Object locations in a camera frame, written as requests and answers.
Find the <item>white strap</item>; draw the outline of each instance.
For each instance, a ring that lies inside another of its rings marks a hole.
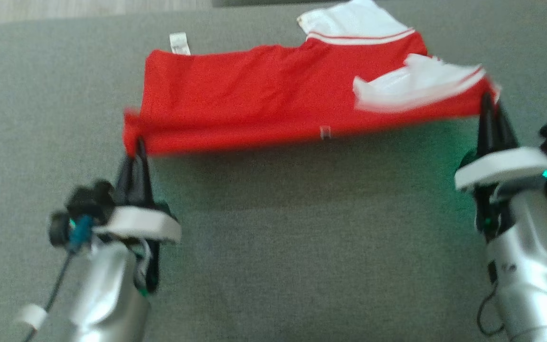
[[[46,320],[46,317],[47,312],[42,307],[35,304],[28,304],[20,310],[15,321],[28,323],[32,325],[33,329],[39,330]]]

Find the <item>black cable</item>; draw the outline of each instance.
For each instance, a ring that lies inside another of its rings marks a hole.
[[[65,263],[63,264],[63,267],[60,269],[60,272],[58,273],[58,278],[56,279],[56,282],[54,283],[54,288],[52,288],[52,292],[50,292],[50,298],[48,298],[46,307],[44,310],[46,310],[47,313],[50,312],[50,309],[52,309],[52,305],[54,305],[54,301],[56,300],[56,296],[58,295],[58,291],[60,290],[60,286],[63,283],[63,278],[65,278],[65,273],[67,273],[67,268],[69,268],[69,265],[71,264],[71,260],[75,256],[74,251],[68,251],[67,252],[67,258],[65,259]],[[35,337],[37,334],[37,330],[35,328],[31,329],[31,331],[27,334],[27,337],[24,339],[24,342],[29,342]]]
[[[495,336],[498,333],[501,333],[506,328],[503,324],[497,328],[494,331],[486,331],[484,327],[482,326],[482,311],[484,310],[484,306],[487,305],[488,301],[493,299],[495,297],[495,293],[497,292],[497,282],[495,282],[495,285],[493,286],[493,291],[484,299],[482,300],[482,303],[480,303],[480,307],[478,307],[478,313],[476,314],[476,324],[478,325],[478,330],[480,330],[480,333],[482,335],[485,335],[487,337]]]

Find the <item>red stripe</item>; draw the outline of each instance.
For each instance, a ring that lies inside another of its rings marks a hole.
[[[464,78],[462,78],[461,80],[459,80],[457,82],[458,85],[464,83],[464,82],[467,82],[467,80],[469,80],[470,78],[473,78],[474,75],[476,75],[478,72],[481,72],[482,71],[482,67],[479,67],[478,69],[476,69],[473,73],[469,74],[468,76],[465,76]]]
[[[415,29],[414,28],[409,28],[408,30],[406,31],[402,31],[400,33],[395,33],[393,35],[388,35],[388,36],[382,36],[382,37],[347,37],[347,36],[328,36],[328,35],[323,35],[322,33],[319,33],[319,32],[315,32],[315,31],[311,31],[310,33],[308,33],[308,35],[310,35],[311,33],[313,34],[316,34],[316,35],[319,35],[319,36],[322,36],[322,37],[325,37],[325,38],[332,38],[332,39],[335,39],[335,38],[338,38],[338,39],[387,39],[387,38],[393,38],[393,37],[396,37],[396,36],[399,36],[399,35],[403,35],[407,32],[412,32],[414,31]]]

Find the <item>metal cylinder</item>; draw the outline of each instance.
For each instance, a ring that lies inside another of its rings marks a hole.
[[[134,285],[136,257],[121,242],[99,247],[71,314],[71,342],[140,342],[149,309]]]
[[[488,244],[497,273],[497,309],[512,342],[547,342],[547,199],[510,200],[515,224]]]

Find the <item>white sleeve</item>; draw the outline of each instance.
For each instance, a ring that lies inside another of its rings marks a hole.
[[[351,0],[328,9],[314,9],[297,21],[305,33],[326,37],[380,38],[409,30],[372,0]]]
[[[378,113],[408,111],[460,95],[486,77],[480,65],[452,65],[416,54],[409,54],[404,65],[371,82],[356,77],[356,108]],[[490,83],[490,88],[497,102],[501,87]]]

